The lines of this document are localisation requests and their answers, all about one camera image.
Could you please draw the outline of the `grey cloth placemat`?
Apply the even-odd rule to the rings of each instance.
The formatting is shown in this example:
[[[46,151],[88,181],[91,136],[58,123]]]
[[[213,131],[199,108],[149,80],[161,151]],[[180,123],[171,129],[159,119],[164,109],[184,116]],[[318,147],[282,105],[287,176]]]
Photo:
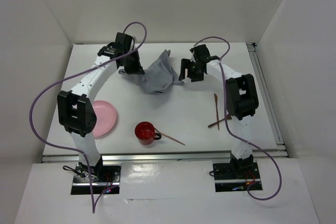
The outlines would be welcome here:
[[[122,75],[127,80],[139,86],[146,94],[161,94],[172,85],[183,86],[184,81],[179,81],[179,75],[171,66],[170,50],[164,50],[160,56],[147,69],[145,74]]]

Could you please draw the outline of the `red enamel mug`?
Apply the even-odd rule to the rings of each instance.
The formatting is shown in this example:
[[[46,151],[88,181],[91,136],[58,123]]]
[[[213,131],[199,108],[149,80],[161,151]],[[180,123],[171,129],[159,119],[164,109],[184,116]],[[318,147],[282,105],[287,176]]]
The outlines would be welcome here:
[[[154,125],[150,122],[140,122],[136,125],[134,133],[140,144],[150,145],[162,138],[161,133],[156,132]]]

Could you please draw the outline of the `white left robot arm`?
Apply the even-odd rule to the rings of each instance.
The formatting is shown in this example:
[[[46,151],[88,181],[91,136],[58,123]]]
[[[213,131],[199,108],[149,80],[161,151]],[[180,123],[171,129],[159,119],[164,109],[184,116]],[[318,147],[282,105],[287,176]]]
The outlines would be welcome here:
[[[80,170],[85,171],[85,176],[93,182],[103,177],[104,169],[93,136],[97,116],[92,104],[102,86],[120,66],[124,66],[131,74],[144,74],[138,51],[116,59],[134,49],[134,44],[132,36],[117,33],[114,42],[98,51],[91,71],[69,91],[60,91],[57,95],[59,123],[73,139],[76,149],[81,151]]]

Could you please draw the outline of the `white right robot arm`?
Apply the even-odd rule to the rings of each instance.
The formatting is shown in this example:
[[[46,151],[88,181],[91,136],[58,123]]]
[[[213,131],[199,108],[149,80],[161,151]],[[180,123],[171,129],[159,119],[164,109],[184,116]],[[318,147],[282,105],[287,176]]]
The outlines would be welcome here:
[[[253,167],[251,148],[251,118],[259,107],[256,85],[252,74],[242,74],[224,64],[218,56],[211,56],[205,44],[190,49],[191,59],[181,60],[179,80],[203,81],[204,75],[221,81],[225,91],[225,117],[231,119],[235,138],[230,152],[229,172],[235,178],[243,178]]]

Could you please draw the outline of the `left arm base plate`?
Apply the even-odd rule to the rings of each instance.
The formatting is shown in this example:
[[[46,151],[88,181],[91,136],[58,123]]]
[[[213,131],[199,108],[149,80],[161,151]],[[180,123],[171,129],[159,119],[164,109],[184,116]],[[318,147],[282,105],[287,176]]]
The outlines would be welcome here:
[[[90,195],[88,173],[81,170],[78,164],[76,164],[75,168],[70,169],[70,171],[72,170],[75,170],[75,172],[72,180],[70,194]],[[120,164],[103,166],[102,172],[99,176],[93,175],[92,178],[93,194],[99,195],[104,190],[106,190],[106,194],[119,194],[120,175],[121,175]]]

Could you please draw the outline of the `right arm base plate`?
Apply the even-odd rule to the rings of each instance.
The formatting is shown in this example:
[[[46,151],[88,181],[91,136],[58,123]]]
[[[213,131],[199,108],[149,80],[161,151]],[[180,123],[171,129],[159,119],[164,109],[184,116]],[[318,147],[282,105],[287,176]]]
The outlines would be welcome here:
[[[256,162],[252,167],[239,172],[234,172],[230,163],[214,163],[209,175],[214,179],[217,193],[246,191],[248,186],[251,186],[251,191],[263,188]]]

